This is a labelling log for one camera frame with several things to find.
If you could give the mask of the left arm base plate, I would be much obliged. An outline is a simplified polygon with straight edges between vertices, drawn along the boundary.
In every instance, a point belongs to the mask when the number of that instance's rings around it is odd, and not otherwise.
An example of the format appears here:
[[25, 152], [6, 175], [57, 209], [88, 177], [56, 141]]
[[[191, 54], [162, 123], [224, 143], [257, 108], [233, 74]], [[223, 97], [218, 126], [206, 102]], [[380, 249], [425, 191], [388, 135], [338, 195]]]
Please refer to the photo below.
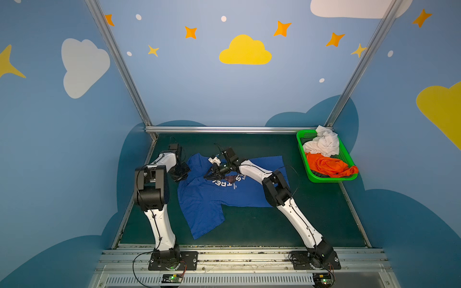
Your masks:
[[195, 271], [198, 264], [198, 255], [196, 251], [192, 252], [175, 252], [168, 251], [154, 251], [149, 261], [149, 271]]

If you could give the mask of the blue panda print t-shirt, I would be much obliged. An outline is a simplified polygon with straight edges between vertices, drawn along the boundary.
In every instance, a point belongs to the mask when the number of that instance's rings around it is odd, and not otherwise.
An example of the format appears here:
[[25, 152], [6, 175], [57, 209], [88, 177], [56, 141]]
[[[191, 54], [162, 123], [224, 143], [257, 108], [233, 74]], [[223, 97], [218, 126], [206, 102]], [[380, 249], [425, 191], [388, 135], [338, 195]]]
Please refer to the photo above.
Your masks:
[[178, 201], [193, 238], [196, 240], [225, 221], [222, 206], [269, 208], [263, 186], [248, 176], [236, 172], [233, 183], [227, 180], [209, 181], [204, 178], [212, 164], [208, 157], [197, 153], [187, 165], [187, 179], [178, 186]]

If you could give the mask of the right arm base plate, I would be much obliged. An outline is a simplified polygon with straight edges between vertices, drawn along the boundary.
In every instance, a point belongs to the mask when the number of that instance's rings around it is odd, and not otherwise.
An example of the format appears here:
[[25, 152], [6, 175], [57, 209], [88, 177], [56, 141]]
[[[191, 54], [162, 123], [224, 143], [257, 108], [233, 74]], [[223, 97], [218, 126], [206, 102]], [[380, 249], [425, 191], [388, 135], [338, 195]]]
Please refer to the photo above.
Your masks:
[[328, 256], [319, 256], [309, 251], [292, 251], [288, 256], [295, 270], [340, 270], [338, 255], [333, 251]]

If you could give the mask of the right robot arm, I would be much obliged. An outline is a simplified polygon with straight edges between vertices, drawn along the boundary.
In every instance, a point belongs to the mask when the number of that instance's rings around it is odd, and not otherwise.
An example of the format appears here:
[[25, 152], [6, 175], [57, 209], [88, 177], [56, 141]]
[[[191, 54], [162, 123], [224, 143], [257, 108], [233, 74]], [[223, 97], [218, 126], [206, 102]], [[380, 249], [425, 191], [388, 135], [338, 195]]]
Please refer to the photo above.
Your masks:
[[316, 269], [339, 263], [334, 248], [325, 240], [295, 203], [293, 194], [283, 174], [279, 170], [267, 170], [250, 160], [240, 160], [232, 148], [222, 151], [225, 161], [209, 158], [211, 168], [204, 178], [206, 180], [224, 180], [231, 172], [248, 176], [262, 185], [266, 201], [277, 208], [293, 225], [308, 251], [308, 263]]

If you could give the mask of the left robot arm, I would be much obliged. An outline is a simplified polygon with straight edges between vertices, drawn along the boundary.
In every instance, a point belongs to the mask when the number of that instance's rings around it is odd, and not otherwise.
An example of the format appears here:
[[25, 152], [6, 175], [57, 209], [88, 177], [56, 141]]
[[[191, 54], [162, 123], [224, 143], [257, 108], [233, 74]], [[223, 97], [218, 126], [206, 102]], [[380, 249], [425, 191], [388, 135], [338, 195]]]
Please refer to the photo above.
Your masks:
[[179, 148], [163, 151], [152, 163], [135, 169], [135, 202], [150, 222], [156, 245], [152, 257], [159, 265], [173, 266], [180, 262], [180, 249], [168, 216], [168, 176], [178, 182], [185, 179], [189, 171], [181, 161]]

